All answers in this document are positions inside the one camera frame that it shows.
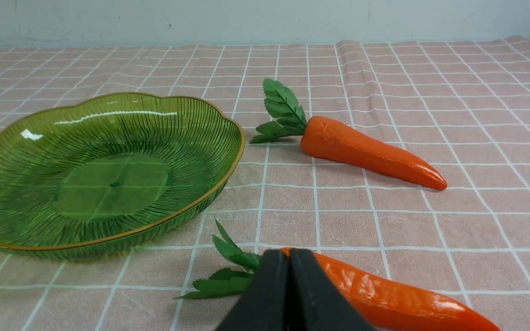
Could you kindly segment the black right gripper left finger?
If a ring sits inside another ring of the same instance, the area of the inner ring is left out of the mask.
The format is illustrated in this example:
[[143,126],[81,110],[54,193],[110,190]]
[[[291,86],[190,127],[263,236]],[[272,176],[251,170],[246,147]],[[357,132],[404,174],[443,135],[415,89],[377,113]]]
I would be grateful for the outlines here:
[[285,331],[289,262],[280,250],[267,250],[261,266],[217,331]]

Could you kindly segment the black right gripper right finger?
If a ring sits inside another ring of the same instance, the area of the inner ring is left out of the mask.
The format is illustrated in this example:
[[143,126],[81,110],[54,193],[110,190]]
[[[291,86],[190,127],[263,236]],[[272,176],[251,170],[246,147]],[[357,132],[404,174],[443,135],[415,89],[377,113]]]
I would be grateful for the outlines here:
[[312,251],[290,249],[289,265],[289,330],[376,330],[339,293]]

